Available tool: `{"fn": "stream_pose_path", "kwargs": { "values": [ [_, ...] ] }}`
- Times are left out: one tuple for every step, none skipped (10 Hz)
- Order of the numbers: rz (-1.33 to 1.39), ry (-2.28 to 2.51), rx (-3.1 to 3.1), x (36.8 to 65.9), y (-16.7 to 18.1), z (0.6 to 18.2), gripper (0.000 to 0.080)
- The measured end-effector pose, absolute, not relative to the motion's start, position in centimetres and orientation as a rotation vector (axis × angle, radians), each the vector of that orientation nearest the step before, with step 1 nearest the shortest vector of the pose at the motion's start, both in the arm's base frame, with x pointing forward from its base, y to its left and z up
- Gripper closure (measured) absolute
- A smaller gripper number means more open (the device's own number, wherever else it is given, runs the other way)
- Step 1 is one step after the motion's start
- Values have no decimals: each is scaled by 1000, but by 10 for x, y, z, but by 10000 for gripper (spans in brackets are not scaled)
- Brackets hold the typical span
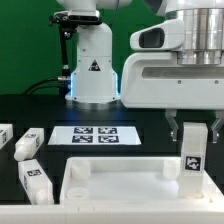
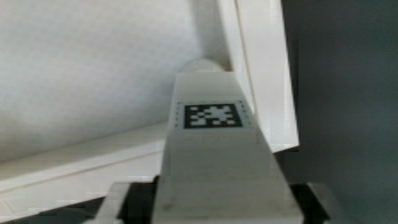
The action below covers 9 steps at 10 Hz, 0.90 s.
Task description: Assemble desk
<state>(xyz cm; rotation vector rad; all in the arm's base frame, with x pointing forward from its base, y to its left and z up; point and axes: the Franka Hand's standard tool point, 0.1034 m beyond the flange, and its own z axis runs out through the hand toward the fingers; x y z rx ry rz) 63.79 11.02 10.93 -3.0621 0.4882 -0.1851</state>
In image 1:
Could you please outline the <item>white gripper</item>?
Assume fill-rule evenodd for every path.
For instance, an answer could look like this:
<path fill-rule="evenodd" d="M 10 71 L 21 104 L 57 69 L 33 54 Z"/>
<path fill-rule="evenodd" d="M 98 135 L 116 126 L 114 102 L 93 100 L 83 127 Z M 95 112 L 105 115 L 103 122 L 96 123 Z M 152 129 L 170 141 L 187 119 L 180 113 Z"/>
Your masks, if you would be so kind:
<path fill-rule="evenodd" d="M 224 63 L 183 66 L 174 52 L 134 53 L 123 67 L 121 101 L 127 108 L 167 109 L 174 141 L 179 129 L 176 109 L 217 110 L 211 126 L 216 143 L 224 125 Z"/>

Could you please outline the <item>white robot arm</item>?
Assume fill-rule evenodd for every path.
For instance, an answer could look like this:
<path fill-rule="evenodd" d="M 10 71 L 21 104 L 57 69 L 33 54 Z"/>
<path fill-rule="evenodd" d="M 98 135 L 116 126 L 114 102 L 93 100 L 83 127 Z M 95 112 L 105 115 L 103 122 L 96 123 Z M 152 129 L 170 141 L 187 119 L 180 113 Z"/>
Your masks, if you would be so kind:
<path fill-rule="evenodd" d="M 164 21 L 131 35 L 135 53 L 121 80 L 112 69 L 112 32 L 99 10 L 132 0 L 57 1 L 64 7 L 54 14 L 62 34 L 78 34 L 68 100 L 91 105 L 120 99 L 128 108 L 164 109 L 173 136 L 179 109 L 213 110 L 212 137 L 218 137 L 224 125 L 224 0 L 143 0 Z"/>

